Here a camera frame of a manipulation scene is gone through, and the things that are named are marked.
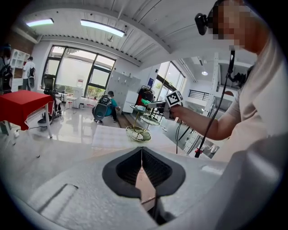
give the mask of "red table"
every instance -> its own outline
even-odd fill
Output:
[[[11,122],[19,125],[21,130],[27,130],[29,127],[26,120],[31,114],[38,110],[46,112],[47,128],[49,136],[52,137],[48,112],[52,114],[53,104],[54,101],[50,95],[28,90],[7,93],[0,96],[0,121]]]

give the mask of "ceiling beam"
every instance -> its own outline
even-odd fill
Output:
[[[63,37],[63,36],[43,36],[41,41],[60,41],[60,42],[72,42],[72,43],[76,43],[76,44],[81,44],[81,45],[86,45],[86,46],[90,46],[92,48],[97,48],[103,51],[106,51],[108,53],[112,53],[114,55],[117,55],[133,64],[135,64],[136,66],[140,66],[141,62],[135,60],[134,58],[118,51],[115,50],[111,47],[108,47],[106,45],[102,45],[93,41],[88,41],[85,39],[80,39],[80,38],[72,38],[72,37]]]
[[[26,9],[23,10],[21,13],[21,17],[29,14],[36,14],[43,11],[48,10],[61,10],[61,9],[68,9],[73,11],[82,11],[85,13],[95,13],[104,17],[108,17],[114,20],[119,20],[124,24],[127,24],[134,29],[144,33],[146,36],[148,36],[150,39],[152,39],[157,45],[159,45],[161,48],[165,50],[167,54],[171,54],[171,48],[165,44],[156,34],[154,34],[152,31],[150,31],[145,26],[141,25],[140,23],[134,21],[133,19],[121,14],[119,19],[119,13],[115,11],[111,11],[109,9],[101,8],[95,5],[85,5],[85,4],[51,4],[48,6],[42,6],[42,5],[29,5]]]

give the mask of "railing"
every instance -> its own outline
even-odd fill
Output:
[[[197,90],[190,90],[189,97],[196,98],[202,101],[208,101],[209,93],[201,92]]]

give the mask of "window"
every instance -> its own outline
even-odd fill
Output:
[[[156,100],[164,100],[167,94],[181,90],[184,80],[185,77],[172,62],[162,63],[153,85]]]
[[[67,93],[82,87],[82,96],[98,98],[106,89],[115,60],[89,51],[53,46],[47,57],[43,76],[54,76],[54,87],[66,86]]]

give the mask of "fluorescent light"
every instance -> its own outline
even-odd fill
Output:
[[[49,19],[44,19],[44,20],[39,20],[39,21],[34,21],[34,22],[28,22],[26,25],[29,27],[34,27],[34,26],[40,26],[40,25],[48,25],[48,24],[53,24],[53,20],[51,18]]]
[[[81,20],[81,25],[86,26],[86,27],[93,27],[96,29],[100,29],[103,31],[107,31],[109,33],[115,34],[119,37],[123,37],[124,36],[124,32],[116,29],[114,27],[111,26],[107,26],[105,24],[99,23],[99,22],[93,22],[93,21],[88,21],[88,20]]]

